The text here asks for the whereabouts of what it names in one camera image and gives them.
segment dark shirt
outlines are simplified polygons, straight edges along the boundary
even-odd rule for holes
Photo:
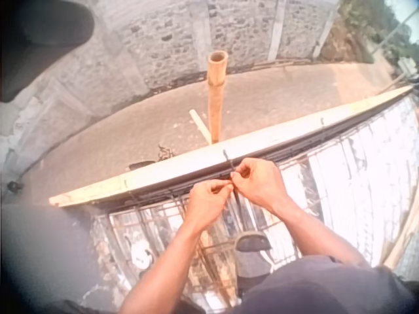
[[[267,277],[243,298],[245,313],[412,313],[415,297],[385,267],[357,268],[307,256]]]

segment bamboo pole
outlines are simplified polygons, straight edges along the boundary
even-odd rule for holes
[[[220,142],[221,113],[223,111],[223,97],[225,86],[225,71],[227,69],[228,54],[216,51],[208,58],[208,120],[211,143]]]

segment concrete ground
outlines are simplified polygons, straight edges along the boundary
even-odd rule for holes
[[[222,137],[373,96],[391,82],[389,72],[387,63],[377,62],[228,76]],[[2,228],[2,243],[5,239],[9,243],[10,263],[27,288],[42,287],[34,297],[39,303],[68,298],[115,310],[114,286],[104,282],[88,235],[90,216],[81,209],[48,206],[48,197],[123,173],[129,164],[156,160],[158,144],[176,154],[207,145],[189,115],[195,109],[206,121],[206,106],[205,82],[146,99],[72,137],[22,177],[21,195],[3,200],[3,205],[13,205],[2,209],[2,221],[8,226]]]
[[[390,81],[387,63],[271,68],[227,77],[222,138],[229,139],[307,114],[375,95]],[[22,178],[21,200],[48,197],[158,158],[158,144],[176,154],[206,144],[192,121],[206,122],[206,83],[171,90],[123,109],[51,151]]]

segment stone wall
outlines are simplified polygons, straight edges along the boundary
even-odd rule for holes
[[[287,0],[277,58],[309,58],[334,4],[313,0]]]
[[[276,13],[276,0],[209,0],[211,42],[226,50],[228,65],[265,61]]]
[[[206,71],[213,50],[227,50],[230,67],[268,53],[309,58],[337,0],[77,2],[94,14],[92,38],[0,104],[3,181],[95,121]]]

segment rebar cage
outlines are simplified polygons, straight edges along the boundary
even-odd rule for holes
[[[380,263],[384,246],[395,240],[403,215],[416,190],[419,136],[416,105],[406,96],[367,121],[330,141],[277,162],[289,195],[355,246],[366,260]],[[132,246],[158,258],[183,223],[189,190],[150,205],[125,205],[123,211],[99,217],[109,219],[118,250],[136,278],[143,270],[132,262]],[[284,223],[240,196],[243,220],[270,240],[275,268],[301,254]],[[205,231],[193,258],[184,295],[207,313],[238,303],[234,240],[244,227],[234,196],[218,221]]]

